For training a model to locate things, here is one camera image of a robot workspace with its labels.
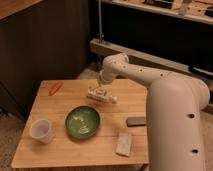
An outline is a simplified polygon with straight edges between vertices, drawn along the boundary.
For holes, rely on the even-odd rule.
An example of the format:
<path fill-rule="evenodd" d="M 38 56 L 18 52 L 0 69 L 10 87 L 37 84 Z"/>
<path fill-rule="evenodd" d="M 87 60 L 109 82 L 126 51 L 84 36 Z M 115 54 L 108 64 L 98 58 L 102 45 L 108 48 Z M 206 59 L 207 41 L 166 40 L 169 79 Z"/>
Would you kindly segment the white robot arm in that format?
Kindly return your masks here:
<path fill-rule="evenodd" d="M 206 171 L 200 112 L 210 100 L 206 83 L 177 72 L 134 65 L 116 54 L 103 60 L 102 85 L 117 76 L 147 88 L 149 171 Z"/>

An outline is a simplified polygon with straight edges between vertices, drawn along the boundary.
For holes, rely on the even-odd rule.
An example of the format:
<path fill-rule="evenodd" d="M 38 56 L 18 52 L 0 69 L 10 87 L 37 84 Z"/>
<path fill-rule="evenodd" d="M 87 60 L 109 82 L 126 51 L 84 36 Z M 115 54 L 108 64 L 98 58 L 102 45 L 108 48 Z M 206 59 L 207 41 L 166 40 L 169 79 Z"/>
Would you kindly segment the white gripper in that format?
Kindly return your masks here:
<path fill-rule="evenodd" d="M 99 77 L 97 78 L 97 83 L 98 83 L 97 90 L 98 90 L 99 92 L 106 92 L 106 89 L 104 88 L 104 86 L 110 84 L 109 81 L 104 80 L 101 76 L 99 76 Z"/>

